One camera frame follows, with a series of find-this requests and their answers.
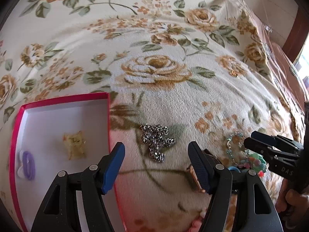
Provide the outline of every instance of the blue gripper pad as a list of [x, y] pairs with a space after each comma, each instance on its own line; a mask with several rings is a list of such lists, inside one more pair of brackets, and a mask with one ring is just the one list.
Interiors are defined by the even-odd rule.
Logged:
[[206, 170], [206, 166], [202, 162], [202, 156], [204, 158], [205, 156], [195, 141], [189, 143], [188, 155], [194, 168], [197, 179], [200, 183], [200, 186], [206, 190], [206, 193], [209, 193], [209, 191], [211, 190], [210, 175]]
[[123, 159], [125, 158], [125, 145], [121, 142], [117, 142], [108, 157], [109, 165], [104, 172], [104, 180], [101, 187], [103, 194], [107, 194], [107, 192], [111, 190], [114, 185]]

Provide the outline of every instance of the hand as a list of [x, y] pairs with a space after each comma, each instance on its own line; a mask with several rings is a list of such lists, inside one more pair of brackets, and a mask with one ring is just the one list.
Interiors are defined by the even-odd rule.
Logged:
[[288, 183], [287, 179], [283, 179], [275, 208], [280, 213], [286, 210], [287, 203], [294, 206], [294, 211], [289, 218], [289, 224], [296, 225], [309, 208], [309, 195], [299, 194], [293, 189], [288, 189]]
[[202, 225], [203, 219], [205, 218], [207, 209], [204, 209], [200, 213], [200, 217], [192, 222], [191, 228], [188, 229], [187, 232], [198, 232]]

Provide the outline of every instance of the finger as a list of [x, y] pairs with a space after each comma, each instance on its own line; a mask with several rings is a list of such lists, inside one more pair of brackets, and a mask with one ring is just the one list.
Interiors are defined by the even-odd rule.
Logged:
[[285, 199], [288, 202], [288, 204], [295, 206], [295, 207], [299, 207], [299, 206], [306, 205], [308, 201], [308, 196], [299, 194], [294, 189], [290, 189], [287, 192]]
[[288, 183], [289, 183], [289, 181], [287, 179], [282, 180], [278, 199], [277, 199], [277, 202], [275, 204], [275, 208], [276, 208], [278, 213], [285, 211], [286, 208], [287, 208], [285, 196], [286, 196], [286, 193], [288, 191]]
[[289, 218], [291, 225], [296, 225], [302, 219], [309, 207], [309, 196], [306, 194], [299, 194], [293, 189], [290, 189], [286, 195], [286, 201], [294, 206], [294, 211]]
[[192, 226], [193, 226], [193, 227], [196, 227], [196, 228], [198, 228], [198, 229], [200, 229], [201, 225], [202, 225], [202, 222], [199, 221], [199, 220], [195, 220], [195, 221], [192, 223]]
[[199, 228], [191, 227], [188, 232], [198, 232], [199, 230]]

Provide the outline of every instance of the watch face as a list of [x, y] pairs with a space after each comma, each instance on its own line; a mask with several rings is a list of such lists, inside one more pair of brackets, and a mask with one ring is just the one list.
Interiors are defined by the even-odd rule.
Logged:
[[197, 176], [195, 174], [195, 171], [192, 165], [190, 165], [187, 168], [187, 173], [189, 173], [189, 177], [191, 178], [190, 183], [193, 184], [193, 186], [191, 186], [192, 189], [200, 193], [206, 193], [206, 190], [202, 189], [202, 187], [200, 186], [200, 182], [197, 179]]

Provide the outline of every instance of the pink bead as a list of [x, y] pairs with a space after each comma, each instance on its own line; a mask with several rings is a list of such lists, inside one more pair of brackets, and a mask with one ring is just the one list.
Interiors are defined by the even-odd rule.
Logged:
[[257, 175], [258, 175], [259, 177], [263, 177], [263, 176], [264, 176], [264, 173], [263, 173], [263, 171], [259, 171], [259, 172], [257, 173]]
[[246, 163], [244, 164], [244, 167], [245, 167], [246, 169], [250, 169], [250, 164], [246, 162]]

